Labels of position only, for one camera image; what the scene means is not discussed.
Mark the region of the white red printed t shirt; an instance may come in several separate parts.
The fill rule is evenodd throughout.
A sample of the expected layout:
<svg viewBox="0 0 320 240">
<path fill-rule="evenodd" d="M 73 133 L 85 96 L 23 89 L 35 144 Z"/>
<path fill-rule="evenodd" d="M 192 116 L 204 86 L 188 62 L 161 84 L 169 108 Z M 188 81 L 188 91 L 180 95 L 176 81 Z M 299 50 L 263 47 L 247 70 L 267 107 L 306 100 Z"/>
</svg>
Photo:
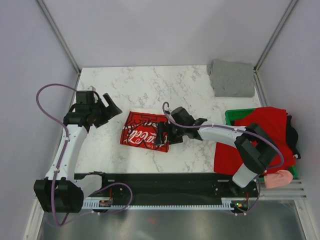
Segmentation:
<svg viewBox="0 0 320 240">
<path fill-rule="evenodd" d="M 168 134 L 164 134 L 164 143 L 155 145 L 158 126 L 165 122 L 163 114 L 130 111 L 121 131 L 121 145 L 137 147 L 167 153 L 169 151 Z"/>
</svg>

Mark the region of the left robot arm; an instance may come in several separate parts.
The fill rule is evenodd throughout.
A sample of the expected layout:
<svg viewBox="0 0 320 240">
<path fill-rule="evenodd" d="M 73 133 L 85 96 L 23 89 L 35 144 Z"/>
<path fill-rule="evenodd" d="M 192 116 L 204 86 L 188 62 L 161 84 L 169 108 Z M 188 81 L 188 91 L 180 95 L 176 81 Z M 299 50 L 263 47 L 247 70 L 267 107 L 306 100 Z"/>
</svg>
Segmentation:
<svg viewBox="0 0 320 240">
<path fill-rule="evenodd" d="M 90 128 L 99 128 L 121 113 L 108 93 L 103 97 L 93 90 L 76 93 L 75 104 L 61 121 L 64 132 L 53 163 L 33 186 L 45 212 L 78 213 L 89 195 L 104 197 L 109 193 L 110 185 L 100 175 L 88 174 L 76 180 L 75 168 Z"/>
</svg>

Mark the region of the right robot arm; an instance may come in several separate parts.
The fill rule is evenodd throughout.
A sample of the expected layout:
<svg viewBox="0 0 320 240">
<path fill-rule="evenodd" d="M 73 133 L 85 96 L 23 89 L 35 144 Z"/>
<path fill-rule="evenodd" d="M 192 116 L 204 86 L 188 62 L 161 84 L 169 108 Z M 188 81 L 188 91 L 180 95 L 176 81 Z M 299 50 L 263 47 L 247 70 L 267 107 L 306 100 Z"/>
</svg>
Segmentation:
<svg viewBox="0 0 320 240">
<path fill-rule="evenodd" d="M 230 126 L 215 124 L 206 118 L 193 118 L 183 107 L 173 111 L 165 109 L 169 103 L 162 105 L 166 121 L 157 123 L 154 145 L 159 147 L 165 143 L 177 144 L 183 142 L 183 137 L 199 141 L 214 141 L 235 148 L 242 164 L 232 176 L 229 191 L 235 197 L 242 196 L 247 191 L 247 185 L 264 173 L 273 159 L 283 156 L 268 136 L 256 123 L 249 126 Z"/>
</svg>

